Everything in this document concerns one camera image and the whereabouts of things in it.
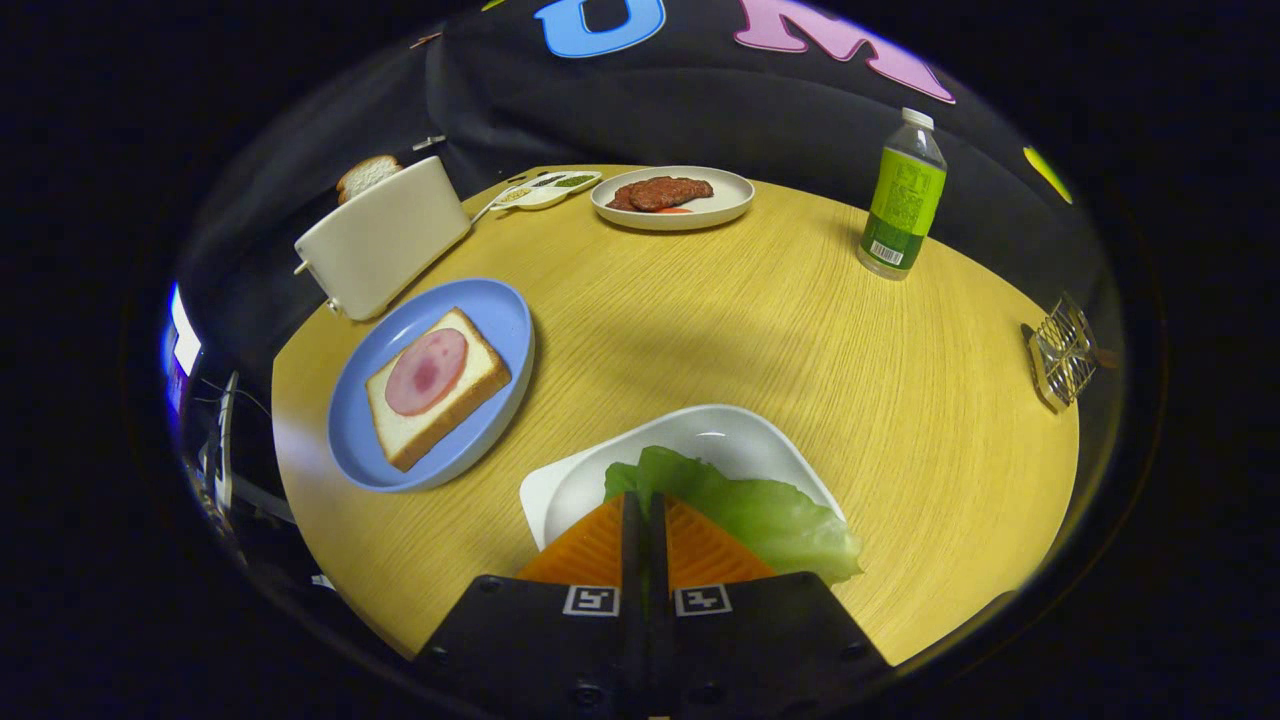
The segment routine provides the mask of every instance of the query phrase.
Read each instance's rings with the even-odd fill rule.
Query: cooked patty
[[[631,191],[631,204],[643,213],[654,213],[663,208],[684,205],[695,197],[714,195],[712,183],[691,178],[660,177]]]
[[[707,181],[662,176],[620,187],[607,208],[640,213],[655,213],[675,208],[695,197],[712,197],[716,192]]]

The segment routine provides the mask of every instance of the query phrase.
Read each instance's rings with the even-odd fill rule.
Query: ham slice
[[[467,364],[467,338],[440,328],[413,341],[387,378],[387,405],[399,415],[421,415],[458,383]]]

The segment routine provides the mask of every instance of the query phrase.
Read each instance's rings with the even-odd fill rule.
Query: plastic bottle
[[[906,123],[884,142],[870,217],[858,245],[867,269],[895,281],[915,264],[947,178],[933,118],[902,108],[902,119]]]

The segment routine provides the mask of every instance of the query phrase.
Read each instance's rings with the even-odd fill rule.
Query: lettuce leaf
[[[604,473],[604,500],[635,491],[648,520],[654,492],[678,497],[710,518],[776,573],[817,573],[828,585],[861,573],[861,541],[829,507],[777,480],[731,480],[714,465],[659,446],[636,465]]]

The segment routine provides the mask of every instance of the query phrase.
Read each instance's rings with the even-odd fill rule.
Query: green sauce
[[[576,187],[591,179],[591,176],[573,176],[556,183],[556,187]]]

